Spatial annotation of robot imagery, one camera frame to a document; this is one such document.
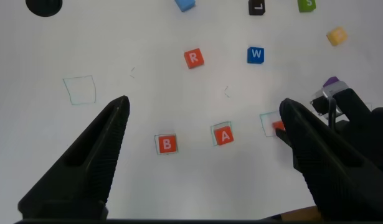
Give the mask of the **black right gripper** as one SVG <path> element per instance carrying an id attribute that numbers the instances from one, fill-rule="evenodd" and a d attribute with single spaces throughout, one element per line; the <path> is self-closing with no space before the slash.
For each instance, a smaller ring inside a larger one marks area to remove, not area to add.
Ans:
<path id="1" fill-rule="evenodd" d="M 346 115 L 346 117 L 352 123 L 365 123 L 369 115 L 371 114 L 370 109 L 351 88 L 347 88 L 336 93 L 334 95 L 334 99 L 336 100 L 339 109 Z M 293 147 L 285 130 L 276 129 L 275 133 L 276 136 L 279 139 L 281 139 L 285 144 L 287 144 L 291 148 Z"/>

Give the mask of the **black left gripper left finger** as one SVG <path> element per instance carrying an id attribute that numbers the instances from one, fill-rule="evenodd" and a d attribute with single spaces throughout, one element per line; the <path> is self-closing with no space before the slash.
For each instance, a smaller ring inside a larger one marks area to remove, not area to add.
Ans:
<path id="1" fill-rule="evenodd" d="M 18 203 L 25 220 L 104 220 L 130 101 L 109 102 Z"/>

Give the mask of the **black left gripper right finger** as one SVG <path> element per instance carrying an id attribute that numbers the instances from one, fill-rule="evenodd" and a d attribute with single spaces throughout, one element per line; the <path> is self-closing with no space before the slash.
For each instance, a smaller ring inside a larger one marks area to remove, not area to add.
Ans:
<path id="1" fill-rule="evenodd" d="M 337 133 L 289 98 L 280 116 L 313 200 L 325 220 L 383 221 L 383 108 Z"/>

